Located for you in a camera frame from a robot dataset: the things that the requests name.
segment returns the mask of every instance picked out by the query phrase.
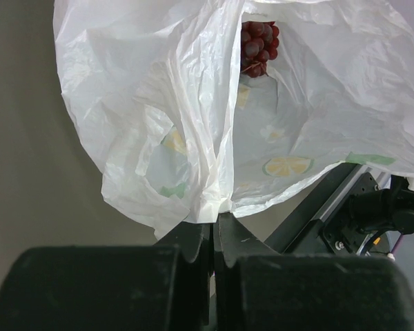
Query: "bunch of grapes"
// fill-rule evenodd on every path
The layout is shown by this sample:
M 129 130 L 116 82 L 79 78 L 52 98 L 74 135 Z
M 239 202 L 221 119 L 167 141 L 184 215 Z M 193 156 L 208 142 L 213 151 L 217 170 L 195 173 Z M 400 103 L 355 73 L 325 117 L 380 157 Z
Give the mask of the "bunch of grapes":
M 245 22 L 241 30 L 241 73 L 255 78 L 266 74 L 267 61 L 277 58 L 279 28 L 275 22 Z

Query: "gray floor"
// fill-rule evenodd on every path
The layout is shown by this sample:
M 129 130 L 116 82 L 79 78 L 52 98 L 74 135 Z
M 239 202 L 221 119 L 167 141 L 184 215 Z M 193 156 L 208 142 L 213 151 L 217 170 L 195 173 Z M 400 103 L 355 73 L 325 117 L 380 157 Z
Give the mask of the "gray floor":
M 155 242 L 101 198 L 60 96 L 52 11 L 53 1 L 0 0 L 0 283 L 30 247 Z M 243 223 L 265 239 L 306 194 Z M 397 257 L 414 285 L 414 237 Z

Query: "plastic bag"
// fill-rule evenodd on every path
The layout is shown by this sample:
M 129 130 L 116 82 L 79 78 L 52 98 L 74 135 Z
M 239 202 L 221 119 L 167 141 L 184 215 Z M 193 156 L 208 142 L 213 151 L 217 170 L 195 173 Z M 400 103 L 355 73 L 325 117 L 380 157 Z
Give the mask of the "plastic bag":
M 269 77 L 242 21 L 276 21 Z M 56 0 L 62 95 L 104 199 L 160 237 L 287 200 L 341 162 L 414 177 L 414 35 L 382 0 Z

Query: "white plastic bag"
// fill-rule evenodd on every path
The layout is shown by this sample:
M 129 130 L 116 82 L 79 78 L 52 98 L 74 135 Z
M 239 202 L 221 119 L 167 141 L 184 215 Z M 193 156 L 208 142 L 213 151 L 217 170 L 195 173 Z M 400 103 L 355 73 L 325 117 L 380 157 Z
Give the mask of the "white plastic bag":
M 276 21 L 239 78 L 242 21 Z M 66 107 L 102 194 L 154 227 L 287 200 L 344 161 L 414 177 L 414 36 L 383 0 L 56 0 Z

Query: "screw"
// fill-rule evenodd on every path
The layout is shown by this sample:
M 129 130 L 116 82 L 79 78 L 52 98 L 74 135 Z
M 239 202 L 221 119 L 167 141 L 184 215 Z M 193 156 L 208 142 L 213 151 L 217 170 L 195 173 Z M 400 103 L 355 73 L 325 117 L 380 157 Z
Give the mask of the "screw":
M 344 243 L 342 243 L 341 241 L 336 241 L 336 250 L 343 250 L 345 248 Z

